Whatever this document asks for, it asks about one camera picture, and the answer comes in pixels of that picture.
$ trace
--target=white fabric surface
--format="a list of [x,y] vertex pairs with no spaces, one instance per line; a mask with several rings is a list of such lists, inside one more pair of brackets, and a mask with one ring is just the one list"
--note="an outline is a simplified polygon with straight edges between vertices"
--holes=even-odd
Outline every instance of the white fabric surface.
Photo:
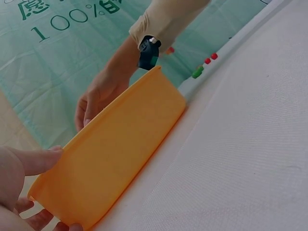
[[213,74],[96,230],[307,230],[307,12],[293,0]]

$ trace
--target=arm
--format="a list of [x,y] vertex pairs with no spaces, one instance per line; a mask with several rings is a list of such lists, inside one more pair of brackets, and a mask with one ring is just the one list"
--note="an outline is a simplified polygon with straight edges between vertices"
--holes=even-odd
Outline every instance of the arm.
[[209,2],[210,0],[153,0],[130,28],[130,36],[79,98],[75,113],[77,131],[82,130],[128,88],[129,79],[137,70],[140,57],[138,47],[145,36],[150,35],[160,40],[160,52],[166,51]]
[[146,35],[160,40],[160,52],[165,52],[209,2],[210,0],[153,0],[130,28],[130,36],[113,55],[106,69],[113,73],[125,71],[130,76],[133,75],[140,56],[138,47]]

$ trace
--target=wristwatch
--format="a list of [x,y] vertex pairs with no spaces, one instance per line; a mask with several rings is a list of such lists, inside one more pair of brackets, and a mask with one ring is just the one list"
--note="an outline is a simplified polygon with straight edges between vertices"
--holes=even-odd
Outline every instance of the wristwatch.
[[140,58],[138,67],[148,71],[155,67],[161,45],[161,42],[153,36],[145,36],[139,46]]

